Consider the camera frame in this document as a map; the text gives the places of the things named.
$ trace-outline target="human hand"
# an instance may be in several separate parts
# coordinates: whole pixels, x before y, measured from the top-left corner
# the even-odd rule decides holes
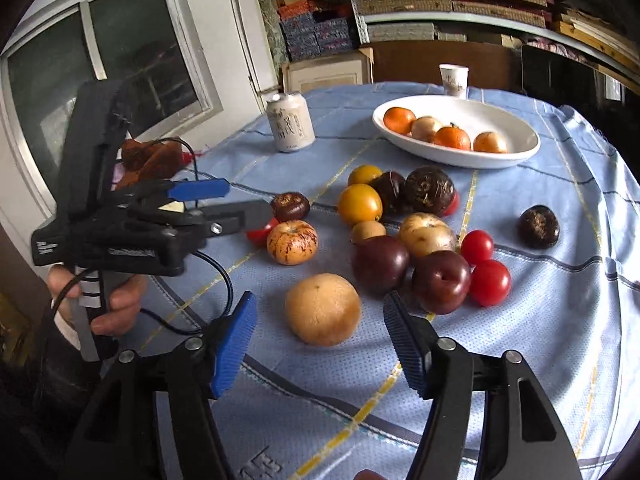
[[[368,469],[364,469],[360,471],[353,480],[385,480],[378,473],[374,473],[373,471],[369,471]]]
[[[53,298],[56,298],[64,286],[73,278],[73,274],[65,267],[56,265],[51,267],[47,275],[47,286]],[[146,278],[139,274],[133,275],[126,283],[111,293],[109,311],[98,316],[91,322],[91,331],[95,335],[123,335],[133,328],[136,316],[140,312],[140,299],[146,291]],[[80,285],[75,285],[66,295],[67,298],[80,296]],[[65,299],[60,304],[60,316],[73,326],[71,306]]]

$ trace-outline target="red tomato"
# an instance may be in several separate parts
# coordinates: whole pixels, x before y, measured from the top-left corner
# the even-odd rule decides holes
[[[484,231],[471,231],[462,240],[460,254],[473,267],[491,259],[494,254],[494,241]]]
[[[256,229],[255,231],[245,231],[244,234],[246,234],[246,237],[249,239],[249,241],[256,247],[266,247],[269,233],[279,223],[280,222],[278,222],[275,218],[272,218],[271,221],[262,229]]]
[[[469,294],[481,306],[500,304],[511,290],[509,269],[497,260],[485,260],[471,273]]]
[[[459,205],[460,205],[460,195],[456,190],[455,194],[453,195],[453,200],[451,201],[449,206],[444,210],[444,212],[442,213],[442,216],[453,215],[453,213],[455,213],[456,210],[458,209]]]

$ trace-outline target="pile of fruit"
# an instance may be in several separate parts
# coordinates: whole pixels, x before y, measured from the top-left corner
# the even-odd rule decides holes
[[[351,229],[351,269],[358,288],[378,296],[400,289],[413,266],[410,290],[427,312],[450,314],[467,296],[480,307],[502,303],[511,290],[511,275],[492,259],[492,238],[484,231],[471,231],[456,251],[456,235],[442,220],[459,204],[453,182],[436,166],[418,168],[407,179],[375,166],[356,168],[337,210]],[[286,192],[271,206],[274,219],[262,230],[247,232],[249,240],[266,246],[280,264],[309,261],[319,242],[316,230],[304,220],[309,200],[298,192]],[[380,219],[398,214],[408,216],[394,237]],[[518,232],[528,246],[549,248],[559,238],[558,219],[546,206],[534,206],[521,215]],[[333,346],[349,338],[360,311],[356,289],[335,274],[300,281],[285,300],[291,330],[313,345]]]
[[[421,140],[445,146],[485,153],[509,153],[507,143],[502,136],[496,132],[482,132],[473,142],[462,128],[451,123],[445,126],[435,117],[425,116],[416,118],[415,114],[408,108],[394,106],[385,112],[383,118],[385,126],[396,134],[401,134],[413,139]]]

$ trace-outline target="black cable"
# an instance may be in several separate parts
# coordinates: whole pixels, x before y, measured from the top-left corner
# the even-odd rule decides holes
[[[226,305],[220,317],[228,316],[234,304],[234,286],[233,286],[233,283],[231,282],[231,278],[229,277],[225,268],[208,254],[205,254],[200,251],[196,251],[192,254],[194,256],[197,256],[201,260],[204,260],[209,265],[213,266],[220,273],[220,276],[222,276],[222,279],[224,280],[226,285]],[[202,330],[204,329],[204,327],[201,327],[195,330],[184,330],[184,329],[173,326],[169,322],[165,321],[162,318],[162,316],[158,316],[158,314],[156,314],[155,312],[152,312],[151,310],[147,310],[146,308],[141,308],[140,312],[142,312],[142,314],[145,314],[146,316],[149,316],[151,319],[155,319],[165,329],[178,335],[197,335],[197,334],[201,334]]]
[[[169,140],[171,142],[180,142],[181,145],[183,145],[185,148],[187,148],[187,150],[189,150],[189,153],[191,153],[191,158],[193,159],[193,177],[196,181],[198,181],[200,179],[200,175],[198,173],[198,163],[196,162],[196,153],[193,151],[193,148],[186,140],[183,140],[180,137],[164,137],[163,139],[152,140],[149,143],[149,145],[153,146],[155,144],[162,144],[166,140]]]
[[[68,282],[66,282],[66,285],[62,288],[62,290],[56,297],[56,300],[53,302],[53,305],[51,305],[51,312],[50,312],[49,320],[47,321],[47,334],[42,344],[42,355],[40,356],[40,370],[38,372],[38,384],[36,386],[36,391],[33,396],[34,403],[40,402],[40,400],[42,400],[42,394],[44,390],[44,381],[42,379],[42,373],[44,370],[45,362],[47,361],[47,348],[49,347],[49,337],[51,335],[51,331],[53,330],[53,326],[55,325],[55,318],[58,310],[60,309],[60,305],[62,304],[63,300],[66,298],[66,295],[69,293],[69,291],[72,288],[74,288],[74,286],[76,286],[79,282],[81,282],[86,275],[91,274],[94,271],[95,269],[85,269],[82,272],[76,274],[74,277],[72,277]]]

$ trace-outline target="can lid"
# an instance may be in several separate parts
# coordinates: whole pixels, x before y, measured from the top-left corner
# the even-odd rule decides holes
[[[300,95],[300,92],[289,92],[289,93],[283,92],[283,93],[274,95],[270,99],[267,99],[267,103],[279,103],[282,101],[286,101],[287,99],[292,98],[296,95]]]

